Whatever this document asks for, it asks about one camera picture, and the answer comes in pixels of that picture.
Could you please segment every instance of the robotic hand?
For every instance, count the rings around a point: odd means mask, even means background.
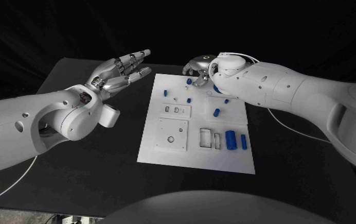
[[[200,74],[194,86],[211,79],[221,94],[257,107],[286,111],[312,122],[341,156],[356,165],[356,83],[302,75],[236,53],[197,57],[184,66],[183,74],[187,70],[190,75],[193,70]]]
[[[119,111],[103,101],[148,73],[132,72],[149,50],[105,61],[83,85],[0,100],[0,170],[44,153],[60,142],[82,139],[99,123],[110,128]]]

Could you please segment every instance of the hole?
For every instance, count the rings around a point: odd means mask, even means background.
[[[17,129],[18,132],[23,132],[23,123],[20,121],[17,121],[14,123],[14,127],[15,127],[15,129]]]

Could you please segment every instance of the white board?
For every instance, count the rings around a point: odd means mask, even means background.
[[[155,74],[136,162],[255,174],[244,103],[233,96],[216,93],[211,81],[203,87],[194,87],[185,84],[187,78],[191,81],[195,80],[191,76]],[[190,117],[164,116],[161,104],[190,106]],[[223,110],[217,117],[213,117],[214,107]],[[174,143],[165,142],[168,131],[159,133],[161,119],[175,119],[175,124],[172,122],[168,127],[177,127],[177,124],[187,121],[185,147],[181,146],[180,151],[155,148],[157,144],[159,144],[158,147],[170,147]],[[211,148],[201,148],[198,145],[200,129],[210,130]],[[236,150],[226,149],[224,132],[227,130],[234,131]],[[219,134],[220,149],[214,149],[214,134]],[[246,150],[242,150],[240,146],[242,134],[246,137]]]

